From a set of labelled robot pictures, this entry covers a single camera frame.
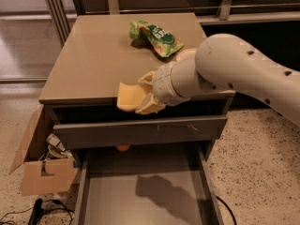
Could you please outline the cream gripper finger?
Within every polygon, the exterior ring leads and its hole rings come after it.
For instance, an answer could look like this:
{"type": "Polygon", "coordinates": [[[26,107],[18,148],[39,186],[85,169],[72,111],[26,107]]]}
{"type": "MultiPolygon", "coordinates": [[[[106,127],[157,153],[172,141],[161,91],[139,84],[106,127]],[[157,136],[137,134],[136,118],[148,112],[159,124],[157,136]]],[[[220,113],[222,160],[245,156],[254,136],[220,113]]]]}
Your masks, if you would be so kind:
{"type": "Polygon", "coordinates": [[[166,105],[163,102],[160,102],[153,93],[149,93],[135,109],[135,113],[142,115],[158,113],[159,111],[164,110],[165,107],[166,105]]]}
{"type": "Polygon", "coordinates": [[[146,74],[141,76],[141,78],[138,80],[138,83],[152,85],[155,74],[156,74],[155,71],[147,72],[146,74]]]}

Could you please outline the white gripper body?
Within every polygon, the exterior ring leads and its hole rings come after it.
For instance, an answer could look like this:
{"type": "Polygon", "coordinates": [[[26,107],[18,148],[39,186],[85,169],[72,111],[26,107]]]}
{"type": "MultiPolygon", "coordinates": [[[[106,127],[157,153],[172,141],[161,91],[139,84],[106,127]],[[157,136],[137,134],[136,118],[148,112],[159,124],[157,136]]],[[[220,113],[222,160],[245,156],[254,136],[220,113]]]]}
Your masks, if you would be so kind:
{"type": "Polygon", "coordinates": [[[153,76],[153,93],[155,97],[167,106],[176,106],[187,101],[175,91],[172,83],[174,62],[160,66],[153,76]]]}

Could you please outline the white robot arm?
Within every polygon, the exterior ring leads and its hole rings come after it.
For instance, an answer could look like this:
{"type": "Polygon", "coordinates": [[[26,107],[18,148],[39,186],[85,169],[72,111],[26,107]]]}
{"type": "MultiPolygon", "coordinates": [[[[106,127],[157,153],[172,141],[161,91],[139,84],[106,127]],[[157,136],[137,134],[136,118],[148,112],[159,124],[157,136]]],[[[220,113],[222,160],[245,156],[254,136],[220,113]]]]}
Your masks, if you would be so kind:
{"type": "Polygon", "coordinates": [[[194,54],[145,74],[139,83],[152,87],[136,108],[139,114],[233,90],[258,99],[300,125],[300,72],[273,61],[234,35],[206,38],[194,54]]]}

